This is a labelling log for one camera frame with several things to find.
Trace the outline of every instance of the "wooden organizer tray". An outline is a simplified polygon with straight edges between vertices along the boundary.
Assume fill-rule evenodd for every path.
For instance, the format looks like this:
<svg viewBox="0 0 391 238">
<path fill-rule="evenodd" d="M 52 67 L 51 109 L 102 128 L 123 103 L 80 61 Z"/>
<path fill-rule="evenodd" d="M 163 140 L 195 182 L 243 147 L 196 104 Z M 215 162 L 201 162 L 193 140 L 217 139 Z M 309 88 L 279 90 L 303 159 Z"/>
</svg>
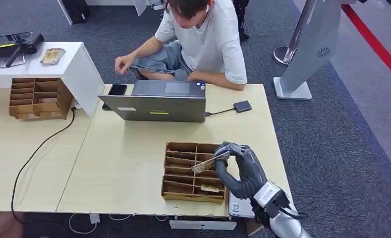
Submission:
<svg viewBox="0 0 391 238">
<path fill-rule="evenodd" d="M 67 119 L 72 99 L 60 78 L 14 78 L 8 114 L 16 119 Z"/>
<path fill-rule="evenodd" d="M 197 143 L 166 143 L 165 174 L 162 181 L 164 200 L 186 200 L 223 203 L 226 187 L 217 176 L 215 168 L 195 174 L 191 167 L 211 159 L 219 145 Z M 210 185 L 219 192 L 201 190 L 201 185 Z"/>
</svg>

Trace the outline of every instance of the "qr code sticker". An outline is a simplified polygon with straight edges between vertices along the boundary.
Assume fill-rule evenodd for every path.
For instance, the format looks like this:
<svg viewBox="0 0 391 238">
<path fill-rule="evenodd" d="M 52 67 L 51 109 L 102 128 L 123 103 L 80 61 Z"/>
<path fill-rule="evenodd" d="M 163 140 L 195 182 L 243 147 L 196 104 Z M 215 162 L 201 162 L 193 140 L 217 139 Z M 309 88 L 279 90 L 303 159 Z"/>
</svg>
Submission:
<svg viewBox="0 0 391 238">
<path fill-rule="evenodd" d="M 233 212 L 239 212 L 239 204 L 232 203 L 232 211 Z"/>
</svg>

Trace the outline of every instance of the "red stripe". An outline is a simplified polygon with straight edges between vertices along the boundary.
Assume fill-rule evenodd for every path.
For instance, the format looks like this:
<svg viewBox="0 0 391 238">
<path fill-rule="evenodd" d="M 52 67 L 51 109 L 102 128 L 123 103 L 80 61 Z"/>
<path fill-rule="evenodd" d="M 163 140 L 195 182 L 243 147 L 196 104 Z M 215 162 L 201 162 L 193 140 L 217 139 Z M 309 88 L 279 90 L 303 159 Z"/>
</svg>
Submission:
<svg viewBox="0 0 391 238">
<path fill-rule="evenodd" d="M 391 54 L 386 50 L 384 45 L 378 41 L 375 35 L 373 35 L 350 5 L 343 5 L 341 8 L 379 58 L 381 58 L 382 61 L 391 69 Z"/>
</svg>

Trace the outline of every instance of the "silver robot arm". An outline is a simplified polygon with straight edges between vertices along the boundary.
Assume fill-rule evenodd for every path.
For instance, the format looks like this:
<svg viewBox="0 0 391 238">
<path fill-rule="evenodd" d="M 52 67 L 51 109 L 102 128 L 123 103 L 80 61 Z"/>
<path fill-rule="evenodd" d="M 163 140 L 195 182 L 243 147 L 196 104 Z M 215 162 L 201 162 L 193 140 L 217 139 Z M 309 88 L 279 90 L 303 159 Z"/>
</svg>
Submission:
<svg viewBox="0 0 391 238">
<path fill-rule="evenodd" d="M 225 152 L 236 157 L 240 181 L 227 172 L 226 161 L 217 160 L 216 171 L 233 195 L 240 199 L 249 198 L 256 218 L 265 226 L 269 225 L 279 238 L 311 238 L 299 221 L 307 218 L 307 214 L 298 213 L 286 193 L 267 180 L 252 149 L 247 145 L 223 142 L 215 156 Z"/>
</svg>

